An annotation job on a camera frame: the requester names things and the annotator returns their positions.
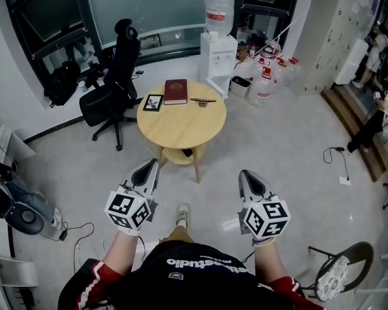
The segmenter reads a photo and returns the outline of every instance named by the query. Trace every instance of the red sleeve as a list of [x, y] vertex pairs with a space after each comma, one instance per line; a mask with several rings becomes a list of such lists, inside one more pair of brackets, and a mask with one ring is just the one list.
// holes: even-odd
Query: red sleeve
[[284, 276], [269, 284], [269, 286], [278, 294], [292, 301], [295, 310], [324, 310], [320, 305], [307, 300], [298, 292], [301, 291], [300, 283], [292, 277]]
[[98, 260], [87, 260], [68, 281], [59, 297], [59, 310], [82, 310], [107, 299], [106, 291], [122, 278]]

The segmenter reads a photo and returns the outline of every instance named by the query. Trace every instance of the table leg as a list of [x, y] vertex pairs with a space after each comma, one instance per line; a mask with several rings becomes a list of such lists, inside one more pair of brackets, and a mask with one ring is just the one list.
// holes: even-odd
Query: table leg
[[197, 180], [197, 183], [200, 183], [199, 156], [198, 156], [196, 147], [193, 148], [193, 159], [194, 159], [195, 179]]
[[164, 150], [163, 147], [158, 146], [158, 163], [160, 165], [160, 169], [161, 169], [161, 166], [162, 166], [162, 151], [163, 150]]

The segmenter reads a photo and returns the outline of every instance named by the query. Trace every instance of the small photo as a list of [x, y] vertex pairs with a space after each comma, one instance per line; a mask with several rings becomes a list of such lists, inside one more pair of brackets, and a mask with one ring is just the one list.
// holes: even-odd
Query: small photo
[[162, 95], [148, 95], [147, 101], [145, 102], [145, 111], [159, 111], [162, 103]]

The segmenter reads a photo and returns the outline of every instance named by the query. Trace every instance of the black t-shirt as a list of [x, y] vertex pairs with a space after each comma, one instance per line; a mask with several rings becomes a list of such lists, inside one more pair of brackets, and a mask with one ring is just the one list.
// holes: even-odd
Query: black t-shirt
[[101, 300], [109, 300], [116, 309], [138, 303], [186, 307], [210, 302], [233, 307], [260, 304], [261, 309], [322, 309], [301, 297], [298, 289], [299, 283], [291, 277], [270, 286], [262, 284], [236, 258], [212, 247], [166, 241], [154, 248], [141, 268], [125, 276], [88, 260], [65, 286], [58, 309], [83, 309]]

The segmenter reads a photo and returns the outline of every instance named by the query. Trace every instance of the gray floor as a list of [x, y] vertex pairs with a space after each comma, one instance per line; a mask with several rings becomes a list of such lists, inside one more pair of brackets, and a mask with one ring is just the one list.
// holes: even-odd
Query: gray floor
[[[243, 259], [251, 253], [251, 237], [242, 236], [235, 224], [241, 209], [237, 176], [249, 169], [266, 178], [289, 206], [292, 221], [277, 240], [289, 273], [310, 285], [326, 260], [312, 254], [308, 245], [338, 253], [360, 241], [376, 245], [376, 254], [388, 251], [388, 210], [382, 211], [387, 194], [382, 187], [388, 174], [372, 183], [359, 153], [347, 156], [351, 186], [341, 185], [345, 176], [342, 157], [323, 162], [322, 152], [345, 146], [349, 136], [320, 96], [296, 98], [285, 94], [271, 99], [265, 108], [250, 106], [233, 96], [227, 100], [227, 120], [222, 132], [210, 142], [201, 162], [201, 184], [195, 183], [192, 167], [164, 165], [157, 196], [160, 208], [153, 223], [143, 226], [142, 237], [151, 248], [169, 234], [177, 205], [191, 205], [192, 237]], [[32, 190], [41, 190], [51, 205], [58, 206], [71, 227], [95, 224], [92, 236], [76, 251], [76, 266], [87, 258], [103, 258], [115, 228], [103, 212], [109, 192], [125, 172], [152, 157], [137, 125], [124, 125], [124, 149], [117, 152], [113, 129], [91, 141], [96, 128], [85, 123], [54, 132], [30, 145], [37, 155], [21, 164], [21, 175]], [[156, 152], [152, 143], [150, 147]], [[73, 246], [90, 227], [69, 231], [64, 242], [42, 236], [14, 233], [16, 256], [36, 263], [41, 286], [34, 289], [38, 309], [56, 309], [58, 296], [73, 274]], [[140, 265], [138, 247], [135, 268]], [[253, 257], [247, 263], [253, 269]], [[388, 263], [376, 261], [365, 281], [374, 287]], [[325, 304], [328, 310], [357, 309], [365, 297], [352, 292]], [[381, 309], [372, 305], [370, 310]]]

